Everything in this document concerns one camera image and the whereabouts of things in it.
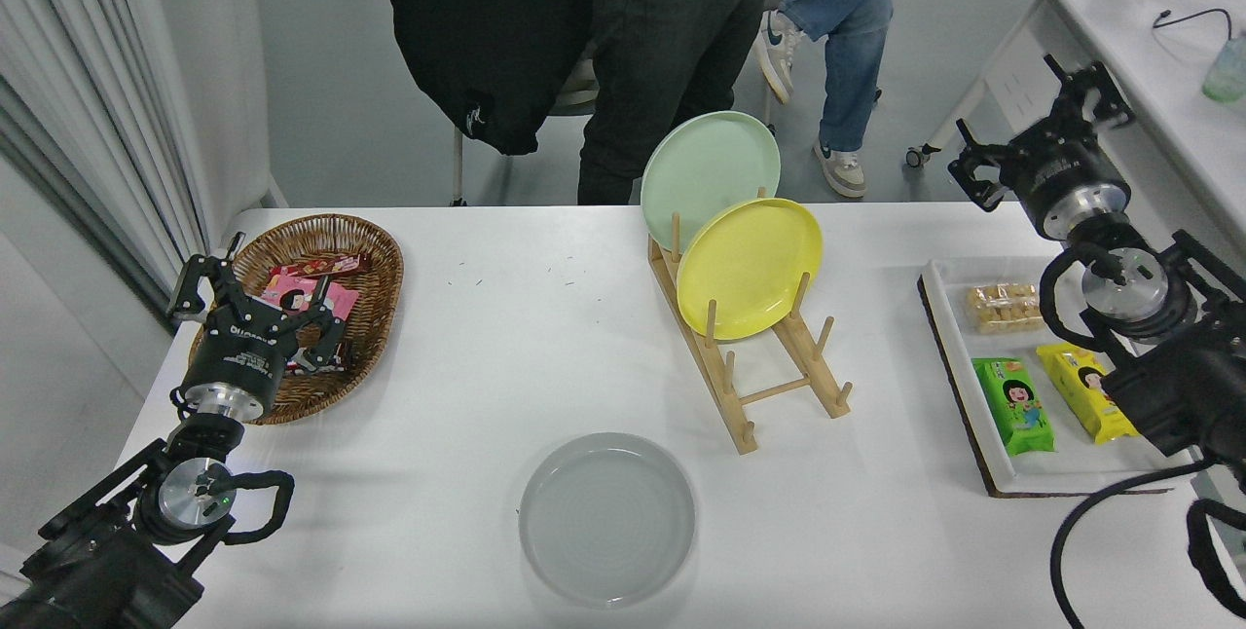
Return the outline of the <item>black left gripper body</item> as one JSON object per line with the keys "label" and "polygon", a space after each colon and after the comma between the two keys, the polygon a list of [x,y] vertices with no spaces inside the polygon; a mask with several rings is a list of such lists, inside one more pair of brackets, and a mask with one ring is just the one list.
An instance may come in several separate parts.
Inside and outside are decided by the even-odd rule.
{"label": "black left gripper body", "polygon": [[272,407],[295,335],[277,324],[235,324],[231,314],[211,314],[204,335],[179,387],[188,407]]}

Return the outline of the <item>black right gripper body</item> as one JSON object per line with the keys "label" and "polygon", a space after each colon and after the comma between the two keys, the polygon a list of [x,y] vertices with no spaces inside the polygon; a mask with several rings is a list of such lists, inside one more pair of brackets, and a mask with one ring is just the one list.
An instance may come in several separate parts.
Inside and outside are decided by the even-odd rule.
{"label": "black right gripper body", "polygon": [[1011,173],[1015,198],[1033,222],[1084,222],[1126,210],[1131,191],[1095,135],[1020,133]]}

